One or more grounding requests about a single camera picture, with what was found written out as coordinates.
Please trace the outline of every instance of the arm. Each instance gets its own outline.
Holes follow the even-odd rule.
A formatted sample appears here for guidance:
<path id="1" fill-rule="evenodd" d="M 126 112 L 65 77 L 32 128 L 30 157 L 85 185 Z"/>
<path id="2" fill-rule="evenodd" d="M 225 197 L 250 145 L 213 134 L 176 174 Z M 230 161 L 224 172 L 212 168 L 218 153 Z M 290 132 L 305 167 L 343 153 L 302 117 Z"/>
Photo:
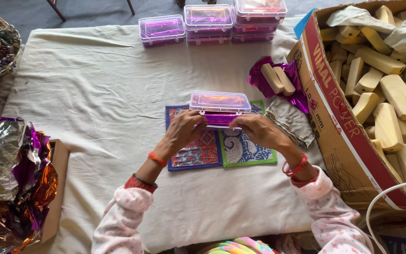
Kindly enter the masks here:
<path id="1" fill-rule="evenodd" d="M 294 143 L 261 115 L 242 115 L 230 126 L 242 127 L 251 141 L 281 153 L 291 169 L 302 161 L 303 156 Z M 290 181 L 315 220 L 311 228 L 322 246 L 319 253 L 373 253 L 367 235 L 354 225 L 359 213 L 341 200 L 339 191 L 323 170 L 307 162 Z"/>
<path id="2" fill-rule="evenodd" d="M 166 135 L 153 153 L 163 161 L 193 141 L 206 127 L 206 118 L 199 112 L 184 110 L 171 122 Z M 147 159 L 137 173 L 116 189 L 103 218 L 93 234 L 92 254 L 123 253 L 143 254 L 140 235 L 136 230 L 144 212 L 153 204 L 154 183 L 161 173 L 161 164 Z"/>

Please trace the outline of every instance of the quilted coaster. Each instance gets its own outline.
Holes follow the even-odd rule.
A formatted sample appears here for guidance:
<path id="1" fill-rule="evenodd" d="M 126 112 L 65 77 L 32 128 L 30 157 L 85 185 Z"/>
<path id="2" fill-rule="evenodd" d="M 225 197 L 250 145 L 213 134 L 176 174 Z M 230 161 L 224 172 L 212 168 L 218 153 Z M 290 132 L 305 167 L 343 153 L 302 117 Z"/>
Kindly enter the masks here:
<path id="1" fill-rule="evenodd" d="M 166 106 L 166 129 L 175 115 L 189 105 Z M 197 139 L 179 150 L 168 161 L 169 171 L 194 170 L 222 166 L 219 134 L 217 131 L 202 130 Z"/>
<path id="2" fill-rule="evenodd" d="M 261 100 L 250 101 L 252 114 L 264 114 Z M 274 150 L 260 147 L 249 140 L 245 132 L 238 130 L 219 131 L 222 147 L 223 167 L 277 163 Z"/>

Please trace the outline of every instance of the gray floor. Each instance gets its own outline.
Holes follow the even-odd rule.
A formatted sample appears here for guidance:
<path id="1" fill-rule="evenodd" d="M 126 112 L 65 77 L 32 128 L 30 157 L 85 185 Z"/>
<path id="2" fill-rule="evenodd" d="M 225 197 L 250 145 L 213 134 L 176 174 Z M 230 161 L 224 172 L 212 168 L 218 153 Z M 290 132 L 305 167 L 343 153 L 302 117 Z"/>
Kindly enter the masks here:
<path id="1" fill-rule="evenodd" d="M 0 17 L 21 33 L 26 43 L 29 33 L 37 28 L 74 28 L 103 25 L 134 25 L 139 18 L 182 14 L 175 0 L 131 0 L 133 16 L 126 0 L 57 0 L 57 7 L 67 18 L 62 22 L 46 0 L 0 0 Z M 233 0 L 218 0 L 231 4 Z M 312 8 L 325 8 L 347 0 L 286 0 L 288 17 L 306 14 Z M 186 4 L 206 4 L 201 0 L 187 0 Z"/>

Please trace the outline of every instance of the red bangle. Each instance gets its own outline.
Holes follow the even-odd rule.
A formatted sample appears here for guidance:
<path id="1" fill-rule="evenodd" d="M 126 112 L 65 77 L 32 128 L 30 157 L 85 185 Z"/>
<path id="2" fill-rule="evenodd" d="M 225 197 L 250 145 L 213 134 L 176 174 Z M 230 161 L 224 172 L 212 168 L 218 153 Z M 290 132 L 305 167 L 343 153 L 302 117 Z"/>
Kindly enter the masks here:
<path id="1" fill-rule="evenodd" d="M 300 154 L 302 154 L 303 158 L 302 158 L 302 161 L 300 162 L 300 164 L 295 169 L 291 170 L 288 167 L 287 170 L 285 170 L 287 161 L 283 165 L 283 168 L 281 170 L 283 171 L 283 173 L 285 173 L 286 176 L 289 176 L 289 177 L 295 176 L 303 168 L 303 165 L 305 165 L 305 163 L 307 162 L 308 157 L 306 157 L 306 155 L 304 153 L 300 153 Z"/>
<path id="2" fill-rule="evenodd" d="M 154 160 L 157 164 L 159 164 L 161 167 L 165 168 L 167 166 L 167 162 L 159 157 L 156 156 L 153 152 L 150 152 L 148 154 L 148 159 Z"/>

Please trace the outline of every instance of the green fabric border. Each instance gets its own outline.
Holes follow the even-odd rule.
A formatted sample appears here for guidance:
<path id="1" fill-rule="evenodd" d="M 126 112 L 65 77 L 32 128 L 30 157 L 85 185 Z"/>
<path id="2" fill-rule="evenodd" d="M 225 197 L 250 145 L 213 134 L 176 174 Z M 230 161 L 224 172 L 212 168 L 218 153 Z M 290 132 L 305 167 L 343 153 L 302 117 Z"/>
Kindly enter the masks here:
<path id="1" fill-rule="evenodd" d="M 261 106 L 262 115 L 265 114 L 264 104 L 262 103 L 262 100 L 252 100 L 252 101 L 249 101 L 249 103 L 259 103 L 259 105 Z M 273 157 L 272 159 L 228 163 L 227 160 L 226 160 L 225 145 L 223 144 L 222 131 L 219 131 L 219 141 L 220 141 L 220 147 L 221 147 L 221 150 L 222 150 L 222 161 L 223 161 L 223 167 L 224 168 L 233 168 L 233 167 L 239 167 L 239 166 L 259 165 L 259 164 L 272 164 L 272 163 L 277 163 L 278 162 L 278 160 L 277 160 L 277 152 L 274 149 L 272 149 L 272 157 Z"/>

